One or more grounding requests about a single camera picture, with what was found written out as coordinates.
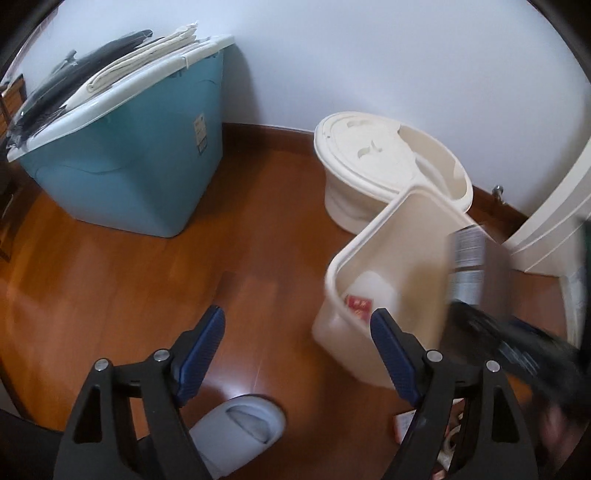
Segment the cream folded cloth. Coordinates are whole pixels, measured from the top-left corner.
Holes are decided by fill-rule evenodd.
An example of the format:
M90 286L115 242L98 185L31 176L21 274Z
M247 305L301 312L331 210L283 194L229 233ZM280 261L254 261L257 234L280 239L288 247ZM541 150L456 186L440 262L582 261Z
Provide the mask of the cream folded cloth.
M161 37L153 42L113 61L83 85L83 91L88 94L98 93L137 69L158 60L176 50L193 44L197 37L197 23L179 27L170 35Z

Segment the beige square trash bin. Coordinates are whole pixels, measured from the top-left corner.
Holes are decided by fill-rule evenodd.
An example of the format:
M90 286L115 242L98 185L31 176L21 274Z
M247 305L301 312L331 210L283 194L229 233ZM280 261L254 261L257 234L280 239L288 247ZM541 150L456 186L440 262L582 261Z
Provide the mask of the beige square trash bin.
M435 188L408 187L329 263L312 337L356 380L392 388L368 321L353 313L346 297L369 299L425 349L438 347L447 315L451 236L473 223Z

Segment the cream round lidded bucket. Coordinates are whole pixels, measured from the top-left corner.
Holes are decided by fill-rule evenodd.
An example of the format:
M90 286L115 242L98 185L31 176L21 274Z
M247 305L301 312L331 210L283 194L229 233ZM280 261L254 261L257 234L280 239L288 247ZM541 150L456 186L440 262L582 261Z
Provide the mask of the cream round lidded bucket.
M325 210L358 234L415 184L438 190L466 213L472 181L457 156L430 134L392 118L348 111L322 119L314 150L325 169Z

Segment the teal storage box white lid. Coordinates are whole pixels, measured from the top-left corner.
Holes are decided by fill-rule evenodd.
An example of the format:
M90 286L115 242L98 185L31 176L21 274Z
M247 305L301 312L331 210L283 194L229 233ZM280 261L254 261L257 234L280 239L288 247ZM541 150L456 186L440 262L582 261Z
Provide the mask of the teal storage box white lid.
M176 236L221 162L234 42L216 35L148 63L11 147L9 161L75 219Z

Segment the black folded garment bag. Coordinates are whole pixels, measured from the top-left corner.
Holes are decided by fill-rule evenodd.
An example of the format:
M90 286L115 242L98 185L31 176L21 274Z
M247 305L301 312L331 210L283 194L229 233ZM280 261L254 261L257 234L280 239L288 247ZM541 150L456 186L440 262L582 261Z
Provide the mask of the black folded garment bag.
M149 29L140 30L110 41L78 59L70 55L68 61L49 75L15 113L6 135L8 144L20 147L42 125L55 117L61 105L86 80L132 52L152 35Z

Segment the brown box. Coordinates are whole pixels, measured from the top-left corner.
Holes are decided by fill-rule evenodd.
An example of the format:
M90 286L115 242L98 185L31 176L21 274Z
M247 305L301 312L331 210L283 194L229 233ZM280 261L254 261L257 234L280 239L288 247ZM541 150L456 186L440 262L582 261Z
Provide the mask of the brown box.
M495 318L512 312L510 253L479 225L451 236L449 298Z

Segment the left white slipper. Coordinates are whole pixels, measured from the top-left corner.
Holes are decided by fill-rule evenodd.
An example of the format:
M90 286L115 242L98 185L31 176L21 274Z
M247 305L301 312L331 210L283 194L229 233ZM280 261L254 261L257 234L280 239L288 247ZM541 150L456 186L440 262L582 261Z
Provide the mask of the left white slipper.
M286 414L276 403L242 395L209 411L189 434L211 478L221 479L272 447L286 426Z

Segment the metal door stopper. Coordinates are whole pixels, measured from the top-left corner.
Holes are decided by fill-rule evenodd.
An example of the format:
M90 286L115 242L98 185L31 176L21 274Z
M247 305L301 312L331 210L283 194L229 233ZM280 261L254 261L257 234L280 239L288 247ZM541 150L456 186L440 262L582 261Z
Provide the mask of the metal door stopper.
M502 185L496 185L492 191L492 196L499 202L503 201L504 187Z

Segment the red cigarette pack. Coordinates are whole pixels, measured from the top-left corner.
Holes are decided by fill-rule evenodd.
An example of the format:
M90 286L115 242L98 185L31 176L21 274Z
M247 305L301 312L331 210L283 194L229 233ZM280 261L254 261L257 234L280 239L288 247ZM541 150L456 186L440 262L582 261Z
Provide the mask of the red cigarette pack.
M356 295L346 295L346 306L356 318L359 318L365 325L370 324L370 317L373 313L373 300Z

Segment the white bedroom door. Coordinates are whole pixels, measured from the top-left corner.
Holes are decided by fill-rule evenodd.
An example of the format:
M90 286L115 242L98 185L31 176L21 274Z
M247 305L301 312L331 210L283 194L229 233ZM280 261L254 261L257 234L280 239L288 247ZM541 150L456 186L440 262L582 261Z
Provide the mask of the white bedroom door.
M567 339L574 346L581 344L585 317L582 222L590 219L590 152L586 145L552 194L504 243L517 270L559 279Z

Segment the orange snack packet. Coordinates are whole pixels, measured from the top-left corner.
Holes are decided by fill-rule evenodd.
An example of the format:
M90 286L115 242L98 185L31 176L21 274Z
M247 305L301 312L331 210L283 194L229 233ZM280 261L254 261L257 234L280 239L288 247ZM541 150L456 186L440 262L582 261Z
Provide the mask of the orange snack packet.
M402 446L407 441L415 440L416 433L426 423L425 419L416 419L417 416L416 410L394 416L394 440L399 446ZM459 442L463 417L463 409L452 409L443 434L443 440L440 443L440 449L432 472L432 479L444 479L448 475L456 446Z

